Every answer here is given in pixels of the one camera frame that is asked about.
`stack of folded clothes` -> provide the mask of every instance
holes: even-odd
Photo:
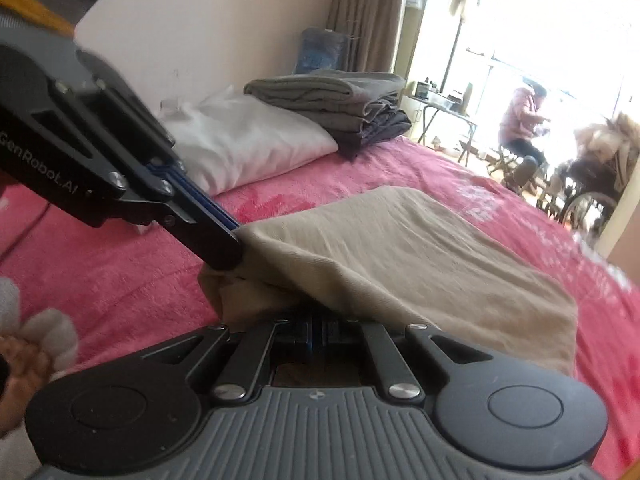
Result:
[[[365,146],[409,130],[411,121],[398,109],[403,88],[404,79],[394,74],[322,69],[255,79],[244,93],[320,124],[338,143],[338,152],[353,159]]]

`pink blanket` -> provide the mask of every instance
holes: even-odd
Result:
[[[595,468],[613,479],[640,456],[640,291],[584,252],[559,224],[503,189],[404,138],[354,163],[337,155],[219,197],[240,222],[283,215],[388,184],[421,189],[558,280],[579,306],[576,376],[609,409]],[[0,203],[0,248],[44,207],[26,189]],[[0,272],[22,289],[23,314],[69,314],[89,367],[215,322],[196,282],[200,261],[160,228],[99,230],[52,209]]]

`curtain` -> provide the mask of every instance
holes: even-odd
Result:
[[[391,72],[404,0],[333,0],[327,28],[351,37],[345,70]]]

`white pillow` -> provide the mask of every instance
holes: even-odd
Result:
[[[211,196],[338,150],[315,122],[232,89],[160,120],[175,137],[174,151],[189,177]]]

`tan fabric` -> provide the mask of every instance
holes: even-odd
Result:
[[[349,72],[391,72],[404,0],[333,0],[327,28],[351,36]]]
[[[296,304],[302,291],[347,317],[395,329],[430,322],[544,367],[573,370],[573,300],[418,190],[380,187],[237,233],[246,255],[234,276],[206,268],[200,275],[232,328]]]

